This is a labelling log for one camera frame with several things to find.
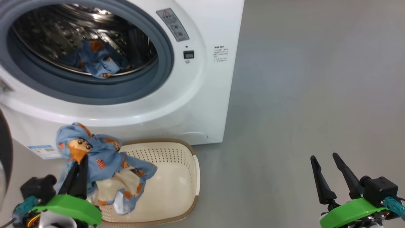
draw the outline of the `washing machine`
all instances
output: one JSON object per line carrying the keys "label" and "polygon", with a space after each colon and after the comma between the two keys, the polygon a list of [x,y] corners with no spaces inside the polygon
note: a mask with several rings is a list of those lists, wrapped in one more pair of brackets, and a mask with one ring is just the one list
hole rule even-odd
{"label": "washing machine", "polygon": [[[243,0],[2,0],[1,109],[14,139],[55,148],[79,122],[124,141],[221,142]],[[61,59],[100,40],[128,67],[95,77]]]}

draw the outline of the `laundry basket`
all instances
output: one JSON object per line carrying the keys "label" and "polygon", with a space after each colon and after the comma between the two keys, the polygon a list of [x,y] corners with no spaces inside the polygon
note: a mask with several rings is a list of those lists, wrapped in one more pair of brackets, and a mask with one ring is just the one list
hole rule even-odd
{"label": "laundry basket", "polygon": [[100,206],[106,226],[150,226],[184,219],[195,208],[200,191],[200,166],[189,144],[181,140],[136,140],[120,151],[153,163],[156,174],[133,212],[120,216],[114,207]]}

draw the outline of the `control panel label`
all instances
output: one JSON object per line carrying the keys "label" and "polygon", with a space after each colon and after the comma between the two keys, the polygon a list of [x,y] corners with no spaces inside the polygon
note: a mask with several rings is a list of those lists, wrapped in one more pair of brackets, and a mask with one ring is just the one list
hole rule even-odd
{"label": "control panel label", "polygon": [[35,154],[43,159],[61,158],[61,154],[51,145],[28,146]]}
{"label": "control panel label", "polygon": [[172,9],[162,9],[156,11],[159,17],[167,25],[170,31],[173,33],[173,36],[176,38],[177,42],[189,40],[187,32],[185,31],[183,25],[175,15]]}
{"label": "control panel label", "polygon": [[214,62],[228,61],[228,51],[229,51],[229,49],[225,46],[215,46],[214,47]]}

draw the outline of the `teal connector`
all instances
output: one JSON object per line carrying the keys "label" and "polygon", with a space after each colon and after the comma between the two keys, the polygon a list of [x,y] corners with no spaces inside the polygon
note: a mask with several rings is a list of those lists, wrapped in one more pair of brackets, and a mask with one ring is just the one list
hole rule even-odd
{"label": "teal connector", "polygon": [[399,215],[405,221],[405,206],[401,205],[398,201],[394,200],[392,197],[385,198],[383,205],[390,211]]}
{"label": "teal connector", "polygon": [[34,196],[28,197],[24,202],[17,206],[13,214],[11,215],[12,219],[15,219],[15,222],[20,222],[21,219],[36,205],[38,205],[38,200]]}

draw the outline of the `cartoon print fabric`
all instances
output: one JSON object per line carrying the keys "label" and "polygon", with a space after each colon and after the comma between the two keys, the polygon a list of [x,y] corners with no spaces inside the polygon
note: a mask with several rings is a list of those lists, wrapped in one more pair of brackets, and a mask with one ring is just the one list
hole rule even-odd
{"label": "cartoon print fabric", "polygon": [[115,73],[131,68],[125,56],[101,39],[82,41],[81,48],[62,56],[58,61],[81,68],[97,78],[109,78]]}
{"label": "cartoon print fabric", "polygon": [[[146,180],[157,167],[147,161],[119,153],[122,141],[108,135],[92,135],[80,123],[63,126],[57,132],[56,144],[67,159],[67,170],[74,162],[88,156],[87,194],[98,189],[98,204],[113,204],[117,214],[126,215],[135,209]],[[66,178],[62,173],[60,183]]]}

